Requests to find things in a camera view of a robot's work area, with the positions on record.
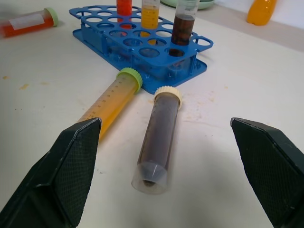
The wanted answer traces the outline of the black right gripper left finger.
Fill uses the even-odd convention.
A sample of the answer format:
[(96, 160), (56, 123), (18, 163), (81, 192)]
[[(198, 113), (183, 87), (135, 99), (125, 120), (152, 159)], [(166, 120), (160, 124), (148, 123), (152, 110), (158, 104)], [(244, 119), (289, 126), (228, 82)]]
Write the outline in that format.
[(2, 228), (76, 228), (95, 169), (102, 120), (63, 130), (0, 213)]

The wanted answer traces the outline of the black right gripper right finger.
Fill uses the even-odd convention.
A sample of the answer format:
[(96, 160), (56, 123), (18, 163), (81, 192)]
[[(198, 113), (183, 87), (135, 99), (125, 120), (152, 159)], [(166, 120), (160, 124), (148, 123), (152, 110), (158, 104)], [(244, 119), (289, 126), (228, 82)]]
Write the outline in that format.
[(279, 129), (232, 118), (247, 179), (275, 228), (304, 226), (304, 154)]

